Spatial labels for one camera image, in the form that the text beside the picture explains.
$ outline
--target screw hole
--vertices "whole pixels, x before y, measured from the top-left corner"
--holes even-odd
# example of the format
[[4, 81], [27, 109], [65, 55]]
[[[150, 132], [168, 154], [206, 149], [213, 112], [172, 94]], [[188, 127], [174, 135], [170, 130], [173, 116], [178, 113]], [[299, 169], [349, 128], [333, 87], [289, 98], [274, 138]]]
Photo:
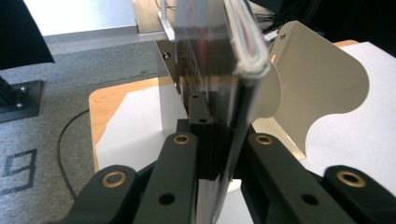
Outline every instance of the screw hole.
[[102, 178], [102, 185], [112, 189], [120, 186], [126, 180], [126, 174], [123, 171], [114, 171]]
[[160, 204], [162, 205], [168, 205], [171, 204], [175, 201], [175, 195], [171, 194], [171, 193], [165, 193], [163, 195], [160, 196]]
[[339, 171], [337, 173], [337, 177], [344, 184], [349, 185], [350, 187], [363, 188], [364, 186], [366, 186], [366, 181], [364, 181], [364, 179], [361, 178], [361, 176], [353, 172]]
[[272, 138], [265, 136], [265, 135], [258, 135], [256, 137], [256, 142], [262, 144], [262, 145], [270, 145], [272, 144], [273, 140]]
[[184, 134], [178, 135], [178, 136], [174, 137], [174, 142], [176, 144], [180, 144], [180, 145], [187, 144], [190, 142], [190, 137], [188, 135], [184, 135]]
[[311, 195], [311, 194], [303, 194], [301, 198], [303, 199], [303, 201], [305, 203], [308, 203], [308, 204], [311, 204], [311, 205], [318, 205], [319, 204], [318, 199], [315, 196]]

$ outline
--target white paper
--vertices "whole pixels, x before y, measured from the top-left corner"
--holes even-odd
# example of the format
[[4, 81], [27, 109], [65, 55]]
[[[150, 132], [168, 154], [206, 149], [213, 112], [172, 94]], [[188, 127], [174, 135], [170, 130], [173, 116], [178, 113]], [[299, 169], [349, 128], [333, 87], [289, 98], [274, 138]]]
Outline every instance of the white paper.
[[99, 169], [118, 164], [139, 171], [157, 160], [164, 140], [158, 86], [131, 91], [96, 145]]
[[396, 59], [370, 43], [342, 49], [366, 69], [369, 94], [356, 110], [311, 126], [301, 163], [318, 175], [332, 165], [354, 167], [396, 195]]

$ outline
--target screw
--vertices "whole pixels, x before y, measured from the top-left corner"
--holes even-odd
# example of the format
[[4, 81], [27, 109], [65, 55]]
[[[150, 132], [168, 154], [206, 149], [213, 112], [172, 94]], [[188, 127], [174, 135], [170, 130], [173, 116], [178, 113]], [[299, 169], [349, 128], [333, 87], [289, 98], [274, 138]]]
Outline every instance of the screw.
[[165, 52], [165, 53], [163, 54], [163, 58], [164, 58], [165, 60], [169, 60], [169, 59], [171, 58], [171, 53]]

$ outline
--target wooden table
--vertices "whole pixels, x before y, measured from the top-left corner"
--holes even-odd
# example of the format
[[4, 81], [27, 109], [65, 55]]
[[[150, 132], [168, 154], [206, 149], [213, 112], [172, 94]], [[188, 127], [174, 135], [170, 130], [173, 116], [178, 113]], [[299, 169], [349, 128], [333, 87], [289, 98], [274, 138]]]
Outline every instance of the wooden table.
[[[348, 45], [357, 44], [359, 42], [354, 40], [346, 40], [334, 43], [337, 47], [344, 47]], [[159, 85], [158, 78], [151, 78], [142, 81], [136, 81], [128, 84], [123, 84], [114, 87], [108, 87], [94, 91], [90, 95], [90, 116], [91, 116], [91, 131], [92, 131], [92, 149], [95, 171], [99, 170], [98, 161], [96, 158], [96, 144], [102, 137], [105, 131], [107, 122], [116, 112], [125, 95], [130, 91], [140, 91], [145, 88], [150, 88]]]

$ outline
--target gray carpet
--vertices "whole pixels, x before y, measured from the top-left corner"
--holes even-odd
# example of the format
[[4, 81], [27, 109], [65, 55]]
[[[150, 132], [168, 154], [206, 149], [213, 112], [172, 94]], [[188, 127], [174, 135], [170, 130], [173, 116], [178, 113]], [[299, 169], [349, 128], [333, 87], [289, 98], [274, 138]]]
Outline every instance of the gray carpet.
[[[44, 80], [40, 114], [0, 123], [0, 223], [47, 223], [69, 211], [73, 199], [57, 162], [66, 123], [89, 107], [91, 92], [156, 77], [154, 42], [55, 55], [56, 64], [0, 71], [12, 83]], [[61, 144], [64, 169], [76, 192], [92, 177], [89, 114], [76, 119]]]

